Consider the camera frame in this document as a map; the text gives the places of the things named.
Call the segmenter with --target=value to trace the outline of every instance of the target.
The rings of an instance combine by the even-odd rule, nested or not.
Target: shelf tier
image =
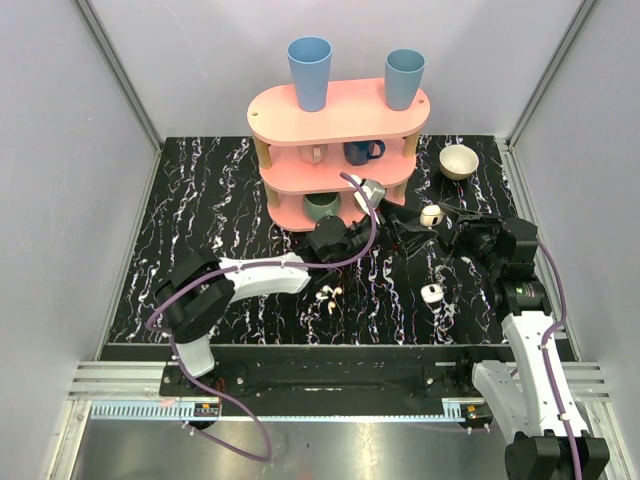
[[[403,144],[400,138],[385,140],[385,154],[361,166],[347,162],[341,143],[329,145],[326,158],[316,165],[303,162],[298,147],[273,146],[269,147],[272,166],[260,168],[260,175],[273,190],[289,195],[353,190],[340,172],[376,180],[385,188],[393,187],[407,180],[416,168],[415,155],[402,155]]]
[[[391,202],[404,205],[404,196],[396,197],[393,190],[387,192],[386,198]],[[291,232],[311,232],[316,224],[304,211],[302,200],[303,195],[280,195],[279,207],[268,206],[269,215],[273,222]],[[356,207],[353,193],[340,192],[340,201],[340,218],[347,226],[364,218],[364,213]]]
[[[422,128],[430,110],[420,89],[407,110],[391,110],[384,78],[366,78],[329,82],[327,105],[319,112],[298,107],[293,85],[270,88],[253,99],[247,119],[263,142],[296,146],[406,137]]]

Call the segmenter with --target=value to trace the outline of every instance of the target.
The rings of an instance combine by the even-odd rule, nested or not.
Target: black table
[[[438,154],[462,143],[480,157],[470,179],[443,177]],[[423,136],[407,205],[445,201],[483,212],[516,214],[493,137]],[[144,329],[153,292],[175,262],[196,249],[232,258],[281,255],[303,234],[271,222],[253,143],[246,137],[170,138],[165,144],[105,351],[118,345],[165,340]],[[440,283],[437,307],[420,298]],[[213,331],[212,344],[496,345],[502,332],[484,296],[481,271],[469,259],[448,259],[429,245],[404,262],[374,248],[339,272],[333,314],[316,292],[246,299],[231,305]]]

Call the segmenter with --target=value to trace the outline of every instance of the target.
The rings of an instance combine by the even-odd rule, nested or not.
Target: ceramic bowl
[[[479,164],[478,154],[464,145],[449,145],[440,152],[440,170],[451,180],[464,180]]]

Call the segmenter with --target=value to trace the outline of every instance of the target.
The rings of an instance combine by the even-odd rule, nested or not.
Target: metal floor
[[[505,444],[497,430],[467,436],[452,424],[266,425],[274,459],[263,464],[192,437],[177,422],[90,420],[73,478],[506,479]],[[253,452],[263,452],[262,439],[251,422],[223,422],[208,431]]]

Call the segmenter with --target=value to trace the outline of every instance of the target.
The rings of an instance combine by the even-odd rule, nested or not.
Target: wooden shelf post
[[[396,198],[404,198],[404,194],[407,191],[407,183],[409,183],[409,179],[393,187],[393,196]]]
[[[271,168],[271,154],[269,153],[269,145],[260,140],[258,137],[253,137],[253,143],[256,146],[256,153],[258,154],[258,162],[260,168]]]
[[[266,183],[264,184],[264,191],[267,193],[267,203],[269,206],[271,208],[278,208],[280,206],[280,197],[278,196],[278,192],[273,190]]]
[[[412,133],[404,139],[404,148],[402,149],[402,155],[405,157],[411,157],[416,154],[418,148],[418,140],[420,140],[420,130]]]

